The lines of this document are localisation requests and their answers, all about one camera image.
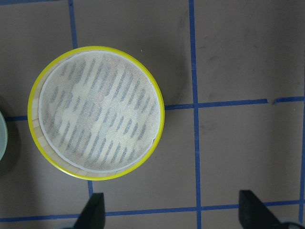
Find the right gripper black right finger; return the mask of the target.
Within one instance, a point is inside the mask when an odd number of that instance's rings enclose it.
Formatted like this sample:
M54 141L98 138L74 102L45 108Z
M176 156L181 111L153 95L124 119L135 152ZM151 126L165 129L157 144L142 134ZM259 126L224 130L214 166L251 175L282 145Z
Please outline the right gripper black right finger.
M243 229L284 229L283 224L250 190L239 191L239 222Z

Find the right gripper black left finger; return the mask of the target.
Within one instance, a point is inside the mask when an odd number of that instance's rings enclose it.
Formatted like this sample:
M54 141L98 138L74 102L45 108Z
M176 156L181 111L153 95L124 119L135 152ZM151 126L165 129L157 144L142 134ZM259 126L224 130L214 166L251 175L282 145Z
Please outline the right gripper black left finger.
M103 229L105 226L105 203L103 193L91 195L73 229Z

